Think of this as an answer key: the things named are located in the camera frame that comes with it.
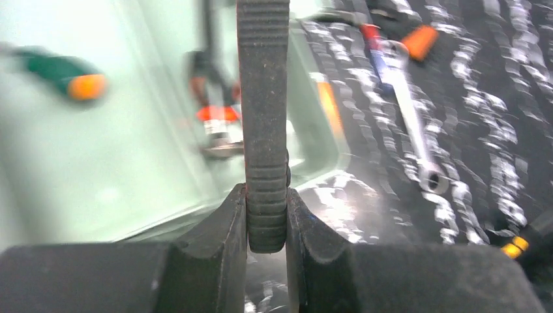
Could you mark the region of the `green handled screwdriver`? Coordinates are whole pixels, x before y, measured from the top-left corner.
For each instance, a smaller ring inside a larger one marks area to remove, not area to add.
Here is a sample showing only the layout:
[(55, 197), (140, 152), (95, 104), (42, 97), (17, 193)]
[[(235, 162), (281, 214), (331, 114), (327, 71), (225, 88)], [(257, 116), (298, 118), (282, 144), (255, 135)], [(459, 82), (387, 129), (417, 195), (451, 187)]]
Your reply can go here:
[(59, 55), (43, 47), (1, 44), (1, 54), (17, 59), (22, 69), (46, 82), (73, 102), (92, 102), (108, 89), (103, 72), (80, 58)]

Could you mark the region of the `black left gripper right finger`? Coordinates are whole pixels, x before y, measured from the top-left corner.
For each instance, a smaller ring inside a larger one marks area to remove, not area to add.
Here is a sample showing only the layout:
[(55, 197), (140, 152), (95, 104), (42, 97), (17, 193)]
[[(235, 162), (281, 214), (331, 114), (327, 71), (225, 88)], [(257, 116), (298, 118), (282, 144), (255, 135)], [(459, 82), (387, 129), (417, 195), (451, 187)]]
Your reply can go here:
[(288, 192), (294, 312), (543, 312), (521, 267), (489, 246), (351, 243)]

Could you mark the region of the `red black utility knife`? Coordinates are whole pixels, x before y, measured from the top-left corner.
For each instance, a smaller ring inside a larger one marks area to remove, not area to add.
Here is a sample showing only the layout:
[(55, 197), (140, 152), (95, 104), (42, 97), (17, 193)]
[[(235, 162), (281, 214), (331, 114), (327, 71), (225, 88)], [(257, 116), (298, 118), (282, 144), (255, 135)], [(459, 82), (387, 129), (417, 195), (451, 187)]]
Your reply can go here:
[(289, 1), (238, 1), (237, 45), (251, 251), (286, 240)]

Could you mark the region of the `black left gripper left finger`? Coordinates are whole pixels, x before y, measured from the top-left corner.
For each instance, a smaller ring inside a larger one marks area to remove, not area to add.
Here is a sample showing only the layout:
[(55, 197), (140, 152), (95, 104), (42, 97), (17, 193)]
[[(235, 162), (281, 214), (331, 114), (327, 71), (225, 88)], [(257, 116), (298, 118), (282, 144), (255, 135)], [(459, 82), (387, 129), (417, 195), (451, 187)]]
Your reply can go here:
[(15, 246), (1, 255), (2, 312), (242, 312), (245, 188), (172, 241)]

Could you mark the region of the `blue handled screwdriver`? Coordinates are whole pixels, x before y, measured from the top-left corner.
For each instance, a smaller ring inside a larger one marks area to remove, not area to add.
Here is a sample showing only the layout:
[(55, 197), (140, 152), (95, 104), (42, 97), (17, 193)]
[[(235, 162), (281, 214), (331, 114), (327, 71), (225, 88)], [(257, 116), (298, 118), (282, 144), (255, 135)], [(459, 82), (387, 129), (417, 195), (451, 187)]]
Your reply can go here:
[(379, 28), (371, 23), (362, 23), (359, 30), (365, 42), (365, 54), (372, 62), (373, 69), (379, 79), (380, 89), (384, 94), (392, 95), (394, 89), (391, 71), (381, 49)]

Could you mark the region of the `red needle nose pliers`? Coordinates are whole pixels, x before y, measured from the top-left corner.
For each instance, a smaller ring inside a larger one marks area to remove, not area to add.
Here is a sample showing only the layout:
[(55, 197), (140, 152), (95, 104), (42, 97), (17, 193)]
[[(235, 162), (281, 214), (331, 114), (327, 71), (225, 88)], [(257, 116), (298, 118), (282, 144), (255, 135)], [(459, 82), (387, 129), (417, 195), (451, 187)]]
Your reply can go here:
[(203, 123), (208, 138), (227, 138), (228, 123), (240, 118), (234, 108), (241, 97), (239, 83), (226, 79), (209, 52), (194, 51), (190, 55), (188, 85), (199, 106), (196, 117)]

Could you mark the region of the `orange black hex key holder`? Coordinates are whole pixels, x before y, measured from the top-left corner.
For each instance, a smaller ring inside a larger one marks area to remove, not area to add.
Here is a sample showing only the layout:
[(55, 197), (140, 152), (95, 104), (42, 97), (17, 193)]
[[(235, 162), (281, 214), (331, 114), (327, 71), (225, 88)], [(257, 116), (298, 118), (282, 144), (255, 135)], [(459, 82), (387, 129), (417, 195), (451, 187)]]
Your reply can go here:
[(409, 57), (423, 62), (440, 33), (421, 21), (414, 13), (399, 8), (392, 1), (366, 1), (371, 18), (382, 33), (405, 45)]

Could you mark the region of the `green plastic tool box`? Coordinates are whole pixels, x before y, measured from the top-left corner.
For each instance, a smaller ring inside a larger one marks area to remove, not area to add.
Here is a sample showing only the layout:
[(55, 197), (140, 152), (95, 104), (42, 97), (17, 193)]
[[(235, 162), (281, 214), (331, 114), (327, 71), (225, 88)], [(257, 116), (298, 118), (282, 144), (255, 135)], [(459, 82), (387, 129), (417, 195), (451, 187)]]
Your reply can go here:
[[(242, 156), (209, 160), (188, 82), (200, 1), (1, 2), (1, 246), (116, 241), (216, 206)], [(82, 58), (108, 81), (64, 99), (8, 56)]]

